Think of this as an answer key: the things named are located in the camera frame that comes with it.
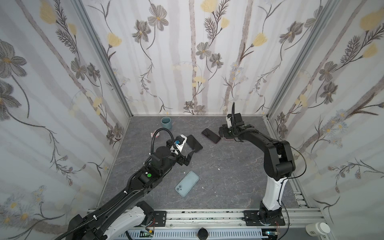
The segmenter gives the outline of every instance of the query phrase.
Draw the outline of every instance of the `table surface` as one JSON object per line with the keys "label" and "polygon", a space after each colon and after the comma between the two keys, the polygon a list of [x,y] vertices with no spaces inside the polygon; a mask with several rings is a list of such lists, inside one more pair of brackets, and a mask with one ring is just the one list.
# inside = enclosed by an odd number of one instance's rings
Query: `table surface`
{"label": "table surface", "polygon": [[[146,201],[154,209],[259,208],[267,182],[263,167],[264,153],[247,141],[235,142],[222,138],[214,144],[201,134],[205,128],[218,134],[219,127],[226,123],[223,116],[170,117],[174,137],[192,134],[203,149],[193,155],[189,166],[175,164],[163,181],[140,201]],[[150,133],[161,127],[161,118],[162,116],[134,116],[131,119],[106,183],[101,204],[121,191],[129,177],[148,158],[151,148]],[[262,117],[243,117],[243,120],[269,136]],[[161,131],[154,149],[165,146],[168,139],[169,134]],[[182,154],[187,155],[190,151],[191,148],[185,144]],[[182,197],[175,186],[189,171],[194,171],[200,180]],[[282,199],[285,207],[298,207],[289,183],[285,186]]]}

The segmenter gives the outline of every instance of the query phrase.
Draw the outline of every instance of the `black round object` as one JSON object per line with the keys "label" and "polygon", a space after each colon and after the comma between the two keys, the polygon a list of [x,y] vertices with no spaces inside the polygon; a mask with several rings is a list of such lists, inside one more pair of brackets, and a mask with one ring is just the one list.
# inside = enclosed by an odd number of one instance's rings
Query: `black round object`
{"label": "black round object", "polygon": [[200,230],[197,232],[197,237],[200,240],[206,240],[208,238],[208,231],[205,228],[200,228]]}
{"label": "black round object", "polygon": [[170,155],[170,149],[166,146],[161,146],[156,149],[156,156],[159,158],[168,157]]}

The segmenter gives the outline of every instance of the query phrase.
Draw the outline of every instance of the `black mounting plate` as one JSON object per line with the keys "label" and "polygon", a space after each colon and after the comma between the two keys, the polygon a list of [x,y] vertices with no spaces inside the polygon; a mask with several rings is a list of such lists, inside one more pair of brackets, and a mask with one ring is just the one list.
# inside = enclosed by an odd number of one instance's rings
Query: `black mounting plate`
{"label": "black mounting plate", "polygon": [[[247,226],[265,226],[259,221],[258,217],[258,210],[251,211],[251,210],[246,210],[244,211],[244,218],[243,220],[245,221],[245,224]],[[284,218],[281,218],[283,215],[280,213],[278,216],[275,218],[271,218],[268,220],[268,223],[270,223],[269,226],[276,226],[276,222],[279,224],[279,226],[285,226],[285,221]]]}
{"label": "black mounting plate", "polygon": [[155,227],[165,227],[167,220],[167,211],[154,211]]}

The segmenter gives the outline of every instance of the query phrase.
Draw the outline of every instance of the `metal corner post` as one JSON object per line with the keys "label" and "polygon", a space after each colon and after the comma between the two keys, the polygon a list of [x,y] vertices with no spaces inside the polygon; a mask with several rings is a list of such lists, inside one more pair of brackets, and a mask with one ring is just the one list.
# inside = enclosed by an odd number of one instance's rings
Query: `metal corner post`
{"label": "metal corner post", "polygon": [[132,111],[129,108],[129,105],[126,101],[126,97],[124,96],[124,94],[123,94],[123,92],[119,86],[119,82],[116,79],[116,76],[113,74],[111,64],[110,64],[110,62],[109,62],[109,60],[105,54],[105,51],[103,49],[103,45],[101,44],[100,39],[98,38],[98,36],[97,36],[97,34],[93,28],[93,25],[89,19],[89,16],[88,16],[88,14],[84,8],[82,1],[81,0],[71,0],[71,2],[72,2],[73,6],[76,10],[78,17],[80,18],[80,21],[82,22],[82,24],[83,24],[83,26],[87,32],[88,37],[90,38],[90,40],[92,42],[92,45],[93,45],[97,55],[100,57],[100,60],[104,66],[104,69],[107,71],[107,74],[111,79],[111,84],[112,84],[113,88],[115,89],[115,92],[118,95],[119,100],[120,100],[121,104],[123,105],[125,112],[131,118],[133,116]]}
{"label": "metal corner post", "polygon": [[283,81],[283,84],[281,85],[280,89],[277,92],[275,99],[271,104],[270,110],[268,111],[269,116],[272,116],[277,110],[277,107],[283,100],[283,97],[287,93],[289,87],[291,86],[291,83],[293,82],[295,76],[297,75],[297,72],[299,71],[300,67],[303,65],[310,51],[313,49],[316,43],[316,40],[320,36],[323,29],[326,27],[328,20],[331,19],[332,14],[335,11],[339,2],[340,0],[328,0],[327,3],[325,4],[324,10],[322,11],[318,21],[315,23],[313,30],[311,31],[308,39],[305,41],[303,48],[301,49],[301,51],[299,52],[299,55],[295,60],[295,63],[293,64],[292,68],[288,72],[285,80]]}

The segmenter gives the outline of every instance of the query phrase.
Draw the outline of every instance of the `black knob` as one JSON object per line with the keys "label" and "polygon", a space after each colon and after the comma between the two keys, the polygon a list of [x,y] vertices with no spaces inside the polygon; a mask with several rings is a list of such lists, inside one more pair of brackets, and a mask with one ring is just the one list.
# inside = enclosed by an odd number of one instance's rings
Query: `black knob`
{"label": "black knob", "polygon": [[205,228],[200,228],[199,232],[197,233],[197,237],[200,240],[206,240],[208,238],[208,231]]}

